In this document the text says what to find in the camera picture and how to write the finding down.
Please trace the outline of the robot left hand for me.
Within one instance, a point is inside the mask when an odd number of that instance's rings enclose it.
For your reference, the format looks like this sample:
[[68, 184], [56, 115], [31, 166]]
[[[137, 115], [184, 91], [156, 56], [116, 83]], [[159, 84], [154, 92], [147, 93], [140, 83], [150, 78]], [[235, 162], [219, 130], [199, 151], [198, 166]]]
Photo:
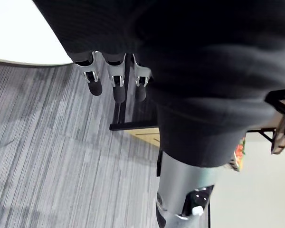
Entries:
[[133, 53], [151, 70], [160, 154], [156, 217], [193, 228], [221, 166], [285, 89], [285, 0], [37, 0], [70, 58]]

